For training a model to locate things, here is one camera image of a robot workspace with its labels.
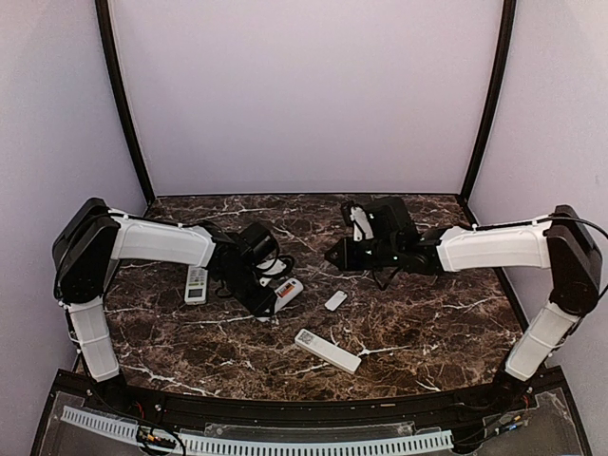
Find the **white remote with battery compartment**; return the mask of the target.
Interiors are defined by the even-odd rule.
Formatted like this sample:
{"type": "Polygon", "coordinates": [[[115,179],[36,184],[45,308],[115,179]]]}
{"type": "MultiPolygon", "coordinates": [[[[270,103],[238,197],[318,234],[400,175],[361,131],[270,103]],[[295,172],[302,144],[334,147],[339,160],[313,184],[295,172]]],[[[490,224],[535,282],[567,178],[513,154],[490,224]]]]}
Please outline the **white remote with battery compartment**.
{"type": "Polygon", "coordinates": [[[288,278],[283,284],[274,289],[276,300],[272,313],[266,313],[256,318],[257,321],[267,322],[272,316],[285,308],[291,301],[298,297],[304,290],[303,284],[296,278],[288,278]]]}

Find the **white battery cover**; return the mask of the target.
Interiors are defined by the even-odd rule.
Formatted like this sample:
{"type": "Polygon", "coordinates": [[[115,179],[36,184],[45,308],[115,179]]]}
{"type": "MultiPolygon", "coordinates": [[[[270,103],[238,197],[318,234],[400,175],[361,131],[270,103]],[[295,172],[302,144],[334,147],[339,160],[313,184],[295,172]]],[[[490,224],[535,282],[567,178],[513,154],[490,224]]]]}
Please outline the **white battery cover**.
{"type": "Polygon", "coordinates": [[[330,312],[335,312],[339,306],[347,299],[348,295],[343,291],[336,291],[324,304],[330,312]]]}

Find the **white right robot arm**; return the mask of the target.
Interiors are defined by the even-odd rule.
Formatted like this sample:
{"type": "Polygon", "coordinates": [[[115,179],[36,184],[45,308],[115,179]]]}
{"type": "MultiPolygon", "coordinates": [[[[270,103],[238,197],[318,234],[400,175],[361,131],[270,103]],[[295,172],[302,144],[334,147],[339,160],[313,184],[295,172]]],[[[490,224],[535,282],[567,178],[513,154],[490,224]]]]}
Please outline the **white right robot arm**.
{"type": "Polygon", "coordinates": [[[592,312],[607,292],[601,283],[602,253],[590,235],[594,223],[569,205],[544,216],[494,225],[454,225],[418,231],[404,202],[383,198],[362,206],[342,204],[349,237],[324,258],[342,272],[390,268],[424,276],[486,268],[550,271],[553,289],[522,338],[505,358],[502,376],[485,391],[484,402],[504,412],[522,395],[545,359],[592,312]]]}

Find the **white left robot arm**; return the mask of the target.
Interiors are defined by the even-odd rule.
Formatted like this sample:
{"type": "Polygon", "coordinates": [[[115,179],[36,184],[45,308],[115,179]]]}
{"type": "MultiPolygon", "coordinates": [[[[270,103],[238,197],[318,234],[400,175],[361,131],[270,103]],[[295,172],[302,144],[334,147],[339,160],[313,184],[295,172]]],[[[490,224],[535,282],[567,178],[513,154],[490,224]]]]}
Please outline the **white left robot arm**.
{"type": "Polygon", "coordinates": [[[259,263],[276,252],[269,229],[255,222],[241,232],[228,232],[211,221],[198,224],[133,217],[87,200],[52,246],[55,299],[66,310],[90,375],[101,382],[98,400],[114,414],[134,406],[133,391],[114,378],[120,366],[104,312],[109,267],[122,259],[161,261],[207,270],[250,314],[276,311],[276,293],[261,284],[259,263]]]}

